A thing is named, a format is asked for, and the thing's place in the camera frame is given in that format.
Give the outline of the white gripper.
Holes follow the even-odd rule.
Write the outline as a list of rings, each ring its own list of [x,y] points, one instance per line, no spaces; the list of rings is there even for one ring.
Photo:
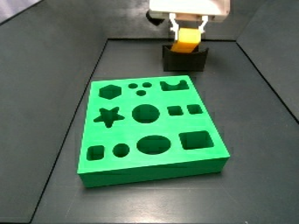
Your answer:
[[[174,38],[180,37],[181,20],[201,20],[201,33],[205,33],[205,27],[209,21],[222,22],[230,14],[232,0],[150,0],[150,16],[153,18],[167,19],[171,21],[170,30],[174,32]]]

